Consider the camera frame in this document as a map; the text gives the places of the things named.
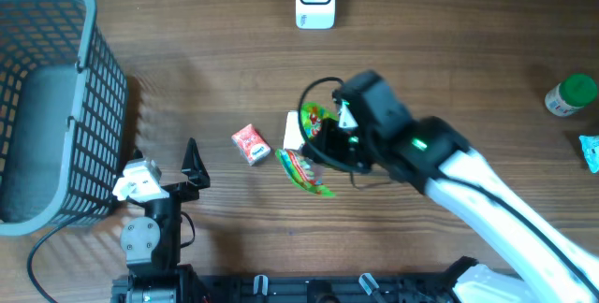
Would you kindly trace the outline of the Haribo worms candy bag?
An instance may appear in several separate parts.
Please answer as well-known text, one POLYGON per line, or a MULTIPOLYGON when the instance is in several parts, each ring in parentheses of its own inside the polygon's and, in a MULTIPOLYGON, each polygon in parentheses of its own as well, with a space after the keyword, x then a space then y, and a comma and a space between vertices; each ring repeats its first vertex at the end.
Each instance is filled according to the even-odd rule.
MULTIPOLYGON (((321 105, 315 102, 306 102, 302 105, 301 122, 299 123, 310 139, 320 130, 321 123, 327 118, 338 120, 334 113, 321 105)), ((291 151, 281 148, 276 150, 275 155, 284 168, 287 177, 296 187, 313 195, 335 196, 335 193, 322 181, 324 167, 304 157, 301 150, 291 151)))

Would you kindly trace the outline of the white cardboard box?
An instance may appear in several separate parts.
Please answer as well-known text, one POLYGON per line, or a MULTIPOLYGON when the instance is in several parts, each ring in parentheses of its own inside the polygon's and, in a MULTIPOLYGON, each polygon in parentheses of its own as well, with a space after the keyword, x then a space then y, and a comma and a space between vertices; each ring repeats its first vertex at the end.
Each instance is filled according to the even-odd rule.
POLYGON ((300 121, 298 112, 290 110, 286 115, 285 135, 283 148, 285 150, 300 151, 304 145, 304 139, 300 133, 300 121))

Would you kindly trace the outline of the red white tissue pack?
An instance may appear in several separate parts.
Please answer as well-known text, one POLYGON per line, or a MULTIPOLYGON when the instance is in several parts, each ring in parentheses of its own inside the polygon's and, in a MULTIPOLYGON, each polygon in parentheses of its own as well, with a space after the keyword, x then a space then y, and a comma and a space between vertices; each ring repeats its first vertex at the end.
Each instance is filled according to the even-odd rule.
POLYGON ((270 154, 270 145, 257 132, 252 124, 246 125, 233 134, 231 139, 238 147, 241 155, 246 159, 249 166, 253 166, 270 154))

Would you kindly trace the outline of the green lid spice jar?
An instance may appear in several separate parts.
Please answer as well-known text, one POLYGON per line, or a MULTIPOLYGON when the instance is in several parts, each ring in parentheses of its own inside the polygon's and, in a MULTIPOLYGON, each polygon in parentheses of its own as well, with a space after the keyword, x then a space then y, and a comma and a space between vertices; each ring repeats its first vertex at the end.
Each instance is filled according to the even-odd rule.
POLYGON ((597 96, 595 81, 589 75, 577 73, 551 89, 545 96, 545 105, 552 114, 567 117, 587 107, 597 96))

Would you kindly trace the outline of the mint green tissue pack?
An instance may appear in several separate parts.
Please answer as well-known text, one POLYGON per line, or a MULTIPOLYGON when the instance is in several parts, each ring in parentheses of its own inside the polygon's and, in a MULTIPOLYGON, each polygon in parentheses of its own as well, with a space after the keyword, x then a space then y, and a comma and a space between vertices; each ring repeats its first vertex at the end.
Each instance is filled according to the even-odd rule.
POLYGON ((596 174, 599 171, 599 137, 579 136, 578 139, 590 172, 596 174))

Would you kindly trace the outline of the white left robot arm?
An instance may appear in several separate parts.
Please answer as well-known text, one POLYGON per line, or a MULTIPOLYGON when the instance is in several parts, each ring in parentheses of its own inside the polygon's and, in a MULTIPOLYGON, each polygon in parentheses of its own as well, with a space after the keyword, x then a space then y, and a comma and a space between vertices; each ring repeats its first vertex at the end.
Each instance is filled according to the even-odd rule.
POLYGON ((197 302, 212 300, 207 287, 190 265, 181 263, 181 250, 193 241, 182 241, 182 222, 190 216, 182 204, 199 198, 211 186, 197 143, 188 140, 181 172, 186 181, 162 186, 155 161, 136 151, 127 162, 112 193, 144 209, 144 214, 124 225, 120 237, 128 274, 112 282, 112 302, 197 302))

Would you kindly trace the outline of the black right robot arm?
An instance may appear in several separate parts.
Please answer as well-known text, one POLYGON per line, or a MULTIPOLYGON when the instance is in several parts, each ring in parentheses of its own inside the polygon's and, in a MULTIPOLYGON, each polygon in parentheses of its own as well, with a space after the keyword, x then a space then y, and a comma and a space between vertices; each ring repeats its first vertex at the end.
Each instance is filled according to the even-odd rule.
POLYGON ((452 300, 597 301, 597 257, 518 197, 463 135, 438 117, 414 118, 372 70, 335 81, 338 115, 322 119, 315 134, 298 105, 305 149, 343 172, 367 174, 379 165, 462 219, 516 272, 504 275, 463 257, 445 274, 452 300))

